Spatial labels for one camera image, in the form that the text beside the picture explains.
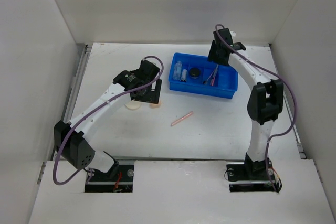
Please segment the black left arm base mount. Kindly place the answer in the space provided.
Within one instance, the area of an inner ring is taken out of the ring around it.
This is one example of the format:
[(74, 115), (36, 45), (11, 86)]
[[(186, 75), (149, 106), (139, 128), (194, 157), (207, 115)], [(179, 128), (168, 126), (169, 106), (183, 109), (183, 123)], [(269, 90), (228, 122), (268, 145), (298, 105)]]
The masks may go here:
[(86, 193), (132, 193), (135, 160), (121, 159), (111, 175), (94, 170), (85, 184)]

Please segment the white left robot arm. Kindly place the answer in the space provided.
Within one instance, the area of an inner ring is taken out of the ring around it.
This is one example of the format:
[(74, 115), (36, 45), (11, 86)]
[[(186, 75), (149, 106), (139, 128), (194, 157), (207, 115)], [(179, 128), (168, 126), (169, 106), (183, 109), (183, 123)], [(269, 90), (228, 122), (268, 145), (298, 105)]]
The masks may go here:
[(135, 70), (124, 70), (106, 91), (80, 115), (54, 126), (56, 158), (53, 172), (57, 172), (60, 158), (76, 170), (98, 170), (105, 180), (117, 176), (118, 162), (108, 153), (96, 151), (91, 145), (95, 133), (122, 106), (131, 101), (157, 104), (160, 99), (163, 65), (156, 66), (148, 57)]

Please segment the beige pink pencil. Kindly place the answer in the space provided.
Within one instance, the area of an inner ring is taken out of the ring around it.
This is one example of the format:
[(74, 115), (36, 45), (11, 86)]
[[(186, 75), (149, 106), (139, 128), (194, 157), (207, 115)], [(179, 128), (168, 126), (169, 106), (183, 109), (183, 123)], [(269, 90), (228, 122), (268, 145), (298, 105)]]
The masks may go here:
[(192, 116), (194, 114), (193, 111), (189, 112), (188, 114), (182, 116), (181, 118), (175, 120), (174, 122), (171, 123), (171, 127), (181, 123), (182, 121), (184, 121), (185, 119), (189, 118), (190, 116)]

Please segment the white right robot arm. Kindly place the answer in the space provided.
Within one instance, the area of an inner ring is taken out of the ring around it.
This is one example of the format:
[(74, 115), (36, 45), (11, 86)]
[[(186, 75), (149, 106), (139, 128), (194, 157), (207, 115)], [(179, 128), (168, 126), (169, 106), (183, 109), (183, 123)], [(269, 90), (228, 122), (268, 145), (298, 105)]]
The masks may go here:
[(234, 43), (229, 28), (215, 27), (214, 40), (207, 60), (218, 65), (234, 68), (250, 88), (247, 112), (252, 121), (250, 145), (247, 150), (249, 163), (244, 164), (244, 175), (250, 179), (259, 176), (263, 169), (259, 162), (267, 159), (266, 145), (275, 120), (283, 110), (283, 82), (271, 79), (265, 70), (239, 51), (245, 50), (242, 43)]

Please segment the black round compact jar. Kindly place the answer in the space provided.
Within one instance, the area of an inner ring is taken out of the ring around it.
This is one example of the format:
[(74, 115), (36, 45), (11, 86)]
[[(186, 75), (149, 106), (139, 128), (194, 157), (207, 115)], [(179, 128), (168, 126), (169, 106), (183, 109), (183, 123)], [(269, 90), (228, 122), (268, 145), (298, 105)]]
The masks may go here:
[(189, 70), (189, 75), (191, 78), (193, 79), (197, 79), (200, 77), (201, 75), (201, 70), (200, 68), (197, 68), (197, 67), (193, 67)]

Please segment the clear bottle black cap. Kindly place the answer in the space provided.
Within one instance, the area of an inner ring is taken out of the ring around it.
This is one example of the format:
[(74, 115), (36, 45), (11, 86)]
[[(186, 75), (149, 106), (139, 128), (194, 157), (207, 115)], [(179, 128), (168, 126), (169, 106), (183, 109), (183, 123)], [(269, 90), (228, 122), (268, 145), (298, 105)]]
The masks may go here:
[(181, 82), (186, 82), (186, 78), (187, 78), (187, 69), (183, 69), (182, 73), (181, 73)]

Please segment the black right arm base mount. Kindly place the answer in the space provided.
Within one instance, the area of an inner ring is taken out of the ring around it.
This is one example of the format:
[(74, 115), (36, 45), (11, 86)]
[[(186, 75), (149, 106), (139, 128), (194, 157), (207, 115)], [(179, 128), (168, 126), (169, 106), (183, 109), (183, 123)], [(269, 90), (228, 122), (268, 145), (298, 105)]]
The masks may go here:
[(269, 159), (268, 170), (265, 161), (229, 162), (226, 164), (226, 175), (231, 193), (279, 193), (282, 189), (281, 179), (275, 173)]

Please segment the peach makeup sponge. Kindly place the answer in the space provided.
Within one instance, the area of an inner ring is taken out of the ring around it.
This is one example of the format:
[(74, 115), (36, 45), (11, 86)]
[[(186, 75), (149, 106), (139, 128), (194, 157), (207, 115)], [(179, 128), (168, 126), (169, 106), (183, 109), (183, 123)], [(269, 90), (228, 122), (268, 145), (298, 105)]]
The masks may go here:
[(151, 103), (150, 104), (150, 108), (153, 108), (153, 109), (159, 108), (160, 106), (161, 106), (161, 103), (158, 103), (158, 104)]

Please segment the round beige powder puff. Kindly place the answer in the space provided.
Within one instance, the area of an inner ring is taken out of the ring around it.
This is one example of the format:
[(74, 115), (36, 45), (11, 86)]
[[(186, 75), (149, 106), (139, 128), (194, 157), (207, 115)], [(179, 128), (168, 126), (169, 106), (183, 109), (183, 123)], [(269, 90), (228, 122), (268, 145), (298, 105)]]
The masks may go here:
[(139, 109), (141, 107), (141, 102), (138, 102), (138, 101), (130, 101), (128, 102), (125, 107), (128, 109), (128, 110), (131, 110), (131, 111), (135, 111), (137, 109)]

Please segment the thin pink brush black tip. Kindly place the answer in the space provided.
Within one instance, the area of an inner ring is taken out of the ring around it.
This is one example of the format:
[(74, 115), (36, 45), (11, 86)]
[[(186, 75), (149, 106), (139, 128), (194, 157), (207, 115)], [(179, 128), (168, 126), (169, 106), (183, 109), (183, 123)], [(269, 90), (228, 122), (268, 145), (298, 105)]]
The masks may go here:
[(209, 82), (212, 81), (212, 78), (213, 78), (213, 76), (214, 76), (214, 73), (215, 73), (215, 70), (213, 70), (213, 71), (211, 72), (211, 74), (209, 75), (209, 77), (208, 77), (205, 81), (203, 81), (203, 85), (207, 85)]

